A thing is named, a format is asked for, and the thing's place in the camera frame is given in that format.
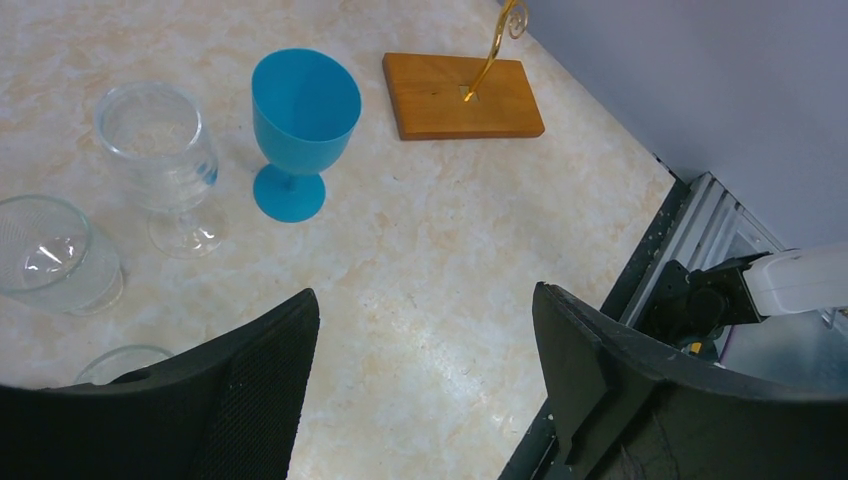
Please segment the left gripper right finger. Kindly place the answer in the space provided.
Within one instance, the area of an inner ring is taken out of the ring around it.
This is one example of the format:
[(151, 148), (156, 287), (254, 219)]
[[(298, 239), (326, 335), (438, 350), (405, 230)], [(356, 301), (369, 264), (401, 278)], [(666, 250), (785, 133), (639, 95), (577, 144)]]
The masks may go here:
[(579, 479), (843, 479), (847, 399), (691, 357), (540, 282), (534, 333)]

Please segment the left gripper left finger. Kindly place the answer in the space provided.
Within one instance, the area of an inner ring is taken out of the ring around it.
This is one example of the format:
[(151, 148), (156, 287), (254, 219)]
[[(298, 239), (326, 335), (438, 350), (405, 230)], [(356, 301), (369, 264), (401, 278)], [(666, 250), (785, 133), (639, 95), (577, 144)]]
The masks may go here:
[(105, 385), (1, 390), (5, 479), (283, 479), (320, 328), (304, 289)]

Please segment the patterned clear glass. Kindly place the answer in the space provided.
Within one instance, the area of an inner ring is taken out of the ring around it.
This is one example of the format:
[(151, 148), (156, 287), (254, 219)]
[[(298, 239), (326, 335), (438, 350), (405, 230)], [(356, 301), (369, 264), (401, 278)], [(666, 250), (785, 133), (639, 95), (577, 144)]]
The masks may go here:
[(171, 358), (173, 354), (153, 345), (126, 345), (110, 350), (92, 360), (73, 384), (105, 385), (120, 376)]

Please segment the short clear glass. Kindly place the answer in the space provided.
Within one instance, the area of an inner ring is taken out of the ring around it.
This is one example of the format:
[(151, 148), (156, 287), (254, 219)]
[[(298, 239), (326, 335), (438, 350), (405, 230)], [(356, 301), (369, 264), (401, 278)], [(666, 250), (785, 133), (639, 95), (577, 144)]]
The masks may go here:
[(28, 194), (1, 201), (1, 295), (52, 313), (88, 316), (124, 289), (114, 242), (66, 200)]

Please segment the tall clear wine glass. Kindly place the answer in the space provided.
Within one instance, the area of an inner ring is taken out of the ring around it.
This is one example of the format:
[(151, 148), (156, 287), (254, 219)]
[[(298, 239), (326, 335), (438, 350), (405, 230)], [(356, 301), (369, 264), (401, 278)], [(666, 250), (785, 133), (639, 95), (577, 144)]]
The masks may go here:
[(209, 197), (219, 159), (190, 95), (159, 81), (123, 84), (98, 101), (93, 126), (113, 177), (146, 211), (157, 249), (194, 259), (221, 245), (227, 217)]

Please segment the blue wine glass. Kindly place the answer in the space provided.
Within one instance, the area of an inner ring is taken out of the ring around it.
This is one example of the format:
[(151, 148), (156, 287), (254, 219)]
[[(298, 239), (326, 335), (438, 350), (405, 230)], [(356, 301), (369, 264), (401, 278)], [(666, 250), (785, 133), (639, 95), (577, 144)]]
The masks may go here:
[(255, 177), (254, 200), (278, 222), (306, 221), (326, 198), (321, 173), (342, 156), (360, 119), (358, 85), (332, 57), (289, 48), (259, 61), (251, 96), (255, 139), (268, 161)]

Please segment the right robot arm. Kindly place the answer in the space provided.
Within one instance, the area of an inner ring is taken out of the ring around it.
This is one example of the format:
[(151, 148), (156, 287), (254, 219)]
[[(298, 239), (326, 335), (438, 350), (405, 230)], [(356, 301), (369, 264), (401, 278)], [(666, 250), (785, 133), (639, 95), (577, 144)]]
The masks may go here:
[(728, 259), (706, 270), (677, 260), (662, 269), (636, 329), (701, 353), (728, 326), (847, 307), (845, 242)]

